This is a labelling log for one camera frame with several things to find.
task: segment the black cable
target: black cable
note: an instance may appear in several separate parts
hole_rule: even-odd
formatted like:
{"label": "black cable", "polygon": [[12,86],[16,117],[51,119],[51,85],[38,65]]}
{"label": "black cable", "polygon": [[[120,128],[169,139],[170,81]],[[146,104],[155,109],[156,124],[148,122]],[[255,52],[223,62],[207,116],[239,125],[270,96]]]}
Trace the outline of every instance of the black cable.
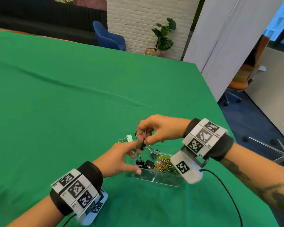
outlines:
{"label": "black cable", "polygon": [[237,212],[238,212],[238,215],[239,215],[239,218],[240,218],[240,226],[243,227],[242,217],[241,217],[241,214],[240,214],[240,212],[239,212],[239,209],[238,209],[238,207],[237,207],[237,205],[236,205],[236,203],[235,203],[233,197],[232,197],[231,194],[229,193],[228,189],[226,188],[226,186],[225,186],[224,183],[222,182],[222,180],[221,180],[214,172],[212,172],[212,171],[210,171],[210,170],[201,169],[201,170],[199,170],[199,171],[208,171],[209,173],[212,173],[212,174],[220,181],[220,183],[222,184],[222,186],[224,186],[226,192],[227,192],[228,195],[230,196],[230,198],[231,198],[231,200],[233,201],[233,203],[234,203],[234,205],[235,205],[235,208],[236,208],[236,210],[237,210]]}
{"label": "black cable", "polygon": [[76,216],[76,214],[72,215],[72,216],[64,223],[64,225],[63,225],[62,227],[65,227],[66,224],[67,224],[73,217],[75,217],[75,216]]}

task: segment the brown leather chair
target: brown leather chair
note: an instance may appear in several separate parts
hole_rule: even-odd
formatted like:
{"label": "brown leather chair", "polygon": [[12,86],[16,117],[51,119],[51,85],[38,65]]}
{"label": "brown leather chair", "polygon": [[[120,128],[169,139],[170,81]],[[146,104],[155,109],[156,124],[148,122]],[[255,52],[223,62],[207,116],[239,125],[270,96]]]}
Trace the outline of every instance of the brown leather chair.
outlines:
{"label": "brown leather chair", "polygon": [[281,141],[280,141],[279,139],[276,139],[276,140],[275,140],[275,139],[271,139],[271,140],[270,140],[270,143],[271,143],[272,145],[278,145],[278,144],[279,144],[279,145],[281,146],[282,150],[276,149],[275,147],[272,147],[272,146],[270,146],[270,145],[267,145],[267,144],[265,144],[265,143],[263,143],[263,142],[261,142],[261,141],[259,141],[259,140],[256,140],[256,139],[254,139],[254,138],[252,138],[252,137],[245,136],[245,137],[242,138],[242,141],[243,141],[243,142],[248,142],[249,140],[256,141],[257,143],[260,143],[260,144],[262,144],[262,145],[268,147],[269,149],[272,149],[272,150],[274,150],[274,151],[276,151],[276,152],[282,154],[282,156],[279,157],[279,158],[277,158],[277,159],[275,159],[274,162],[276,162],[277,164],[280,164],[280,163],[284,162],[284,145],[283,145],[283,143],[281,143]]}
{"label": "brown leather chair", "polygon": [[269,42],[269,37],[263,36],[260,41],[257,42],[255,47],[257,46],[257,53],[255,55],[255,65],[251,66],[248,64],[243,64],[229,86],[227,87],[226,91],[223,94],[223,97],[225,99],[224,106],[228,106],[228,97],[227,94],[233,95],[237,98],[237,103],[241,102],[241,98],[233,94],[231,91],[243,91],[247,88],[248,84],[250,83],[248,80],[251,77],[251,74],[260,68],[260,65],[258,64],[259,59],[266,48],[267,44]]}

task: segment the blue chair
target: blue chair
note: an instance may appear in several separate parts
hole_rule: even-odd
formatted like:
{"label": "blue chair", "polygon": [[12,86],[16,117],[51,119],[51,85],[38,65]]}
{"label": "blue chair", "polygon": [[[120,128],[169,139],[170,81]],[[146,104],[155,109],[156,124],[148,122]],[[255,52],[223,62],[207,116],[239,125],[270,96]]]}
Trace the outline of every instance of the blue chair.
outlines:
{"label": "blue chair", "polygon": [[101,47],[117,50],[126,50],[124,37],[108,32],[101,22],[93,22],[98,43]]}

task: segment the blue carpet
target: blue carpet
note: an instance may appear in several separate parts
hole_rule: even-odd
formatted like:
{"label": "blue carpet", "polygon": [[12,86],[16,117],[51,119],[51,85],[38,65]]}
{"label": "blue carpet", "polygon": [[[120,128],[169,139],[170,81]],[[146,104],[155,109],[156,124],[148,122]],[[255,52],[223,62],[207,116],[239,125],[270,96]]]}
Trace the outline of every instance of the blue carpet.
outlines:
{"label": "blue carpet", "polygon": [[[271,145],[270,140],[279,139],[284,145],[284,136],[246,95],[245,92],[237,92],[235,94],[242,98],[240,103],[236,103],[236,98],[228,94],[229,105],[227,107],[224,106],[224,100],[221,100],[218,105],[220,106],[220,109],[224,114],[224,117],[231,128],[237,143],[270,160],[279,158],[281,155],[278,152],[269,149],[253,140],[249,139],[247,143],[242,141],[244,136],[250,136],[263,143],[273,146],[276,149],[282,150],[279,144]],[[274,209],[271,210],[279,226],[284,227],[284,218],[282,215]]]}

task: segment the green tablecloth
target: green tablecloth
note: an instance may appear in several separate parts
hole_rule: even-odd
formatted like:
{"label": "green tablecloth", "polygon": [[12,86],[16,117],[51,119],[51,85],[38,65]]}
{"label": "green tablecloth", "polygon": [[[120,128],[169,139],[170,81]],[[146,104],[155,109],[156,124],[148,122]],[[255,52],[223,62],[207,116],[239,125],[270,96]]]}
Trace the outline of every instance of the green tablecloth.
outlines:
{"label": "green tablecloth", "polygon": [[[194,64],[0,31],[0,227],[152,114],[229,128]],[[175,153],[181,140],[155,147]],[[277,226],[269,207],[222,165],[211,160],[206,168],[229,189],[244,226]],[[125,174],[103,188],[109,198],[93,226],[239,226],[231,199],[207,172],[181,188]],[[76,219],[67,226],[78,226]]]}

